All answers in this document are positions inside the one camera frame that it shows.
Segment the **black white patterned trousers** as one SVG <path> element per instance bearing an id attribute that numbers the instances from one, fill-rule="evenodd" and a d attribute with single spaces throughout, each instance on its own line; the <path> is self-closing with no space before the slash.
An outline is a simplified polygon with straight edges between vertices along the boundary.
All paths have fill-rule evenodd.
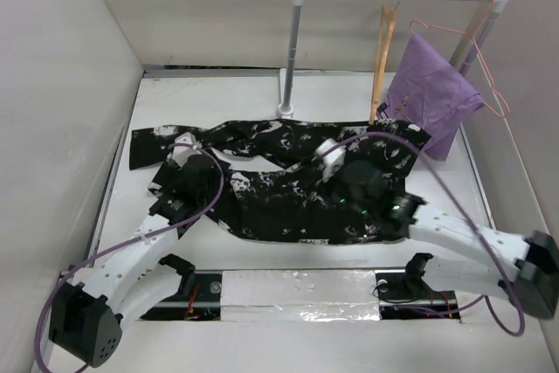
<path id="1" fill-rule="evenodd" d="M 355 139 L 365 132 L 375 136 Z M 194 209 L 205 206 L 221 188 L 217 203 L 207 215 L 241 239 L 327 245 L 396 242 L 398 236 L 383 231 L 371 216 L 347 203 L 332 204 L 321 181 L 323 167 L 314 159 L 315 150 L 327 139 L 351 139 L 344 161 L 368 161 L 383 172 L 389 186 L 402 190 L 416 157 L 397 142 L 382 138 L 381 133 L 392 133 L 418 149 L 431 139 L 422 128 L 395 119 L 372 125 L 365 121 L 293 120 L 226 121 L 208 129 L 168 125 L 133 131 L 128 165 L 140 169 L 158 164 L 149 191 L 157 196 L 169 194 Z M 195 171 L 185 169 L 181 157 L 170 148 L 184 135 L 190 135 L 192 142 L 210 153 L 261 156 L 277 169 L 234 169 L 221 162 L 221 169 L 206 173 L 212 184 L 209 194 L 196 193 Z"/>

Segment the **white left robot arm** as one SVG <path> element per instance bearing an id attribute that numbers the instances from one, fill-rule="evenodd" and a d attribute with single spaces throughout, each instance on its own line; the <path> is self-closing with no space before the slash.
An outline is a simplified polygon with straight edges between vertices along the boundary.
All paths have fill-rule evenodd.
<path id="1" fill-rule="evenodd" d="M 224 172 L 217 159 L 194 150 L 190 197 L 159 196 L 135 235 L 105 251 L 109 259 L 80 284 L 62 281 L 50 303 L 49 340 L 87 367 L 105 363 L 131 323 L 168 297 L 194 292 L 195 267 L 172 254 L 184 233 L 218 201 Z"/>

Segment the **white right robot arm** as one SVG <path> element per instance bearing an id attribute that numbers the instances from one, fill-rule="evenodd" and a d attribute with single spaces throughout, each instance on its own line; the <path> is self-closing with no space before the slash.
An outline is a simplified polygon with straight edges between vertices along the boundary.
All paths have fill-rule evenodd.
<path id="1" fill-rule="evenodd" d="M 366 161 L 332 163 L 322 176 L 335 204 L 351 209 L 400 238 L 430 243 L 462 256 L 428 252 L 406 266 L 404 287 L 416 298 L 454 289 L 518 303 L 524 314 L 551 320 L 558 305 L 558 246 L 545 232 L 528 236 L 470 224 L 445 214 L 422 197 L 392 189 Z"/>

